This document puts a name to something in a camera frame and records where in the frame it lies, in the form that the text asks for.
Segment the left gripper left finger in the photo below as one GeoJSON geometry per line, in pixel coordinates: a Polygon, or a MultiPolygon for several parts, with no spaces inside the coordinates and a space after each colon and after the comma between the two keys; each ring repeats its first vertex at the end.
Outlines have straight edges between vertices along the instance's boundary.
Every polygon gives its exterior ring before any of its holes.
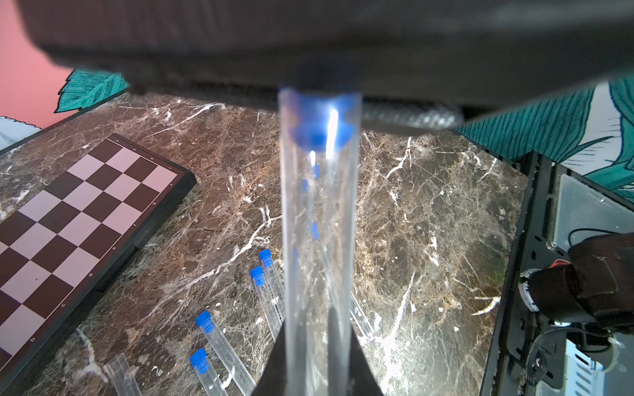
{"type": "Polygon", "coordinates": [[[284,396],[287,387],[286,325],[282,325],[252,396],[284,396]]]}

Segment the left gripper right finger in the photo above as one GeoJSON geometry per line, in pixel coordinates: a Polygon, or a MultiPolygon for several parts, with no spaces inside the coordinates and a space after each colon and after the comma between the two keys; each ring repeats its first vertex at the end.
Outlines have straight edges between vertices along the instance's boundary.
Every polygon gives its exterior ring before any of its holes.
{"type": "Polygon", "coordinates": [[[383,396],[370,366],[364,356],[362,346],[354,331],[351,331],[349,352],[348,394],[351,396],[383,396]]]}

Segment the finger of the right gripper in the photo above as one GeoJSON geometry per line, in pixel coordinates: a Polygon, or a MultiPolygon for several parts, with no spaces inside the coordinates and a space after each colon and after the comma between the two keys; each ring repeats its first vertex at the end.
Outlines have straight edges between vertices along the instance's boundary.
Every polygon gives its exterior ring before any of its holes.
{"type": "Polygon", "coordinates": [[[56,64],[272,109],[360,92],[371,124],[464,125],[633,71],[630,1],[20,1],[56,64]]]}

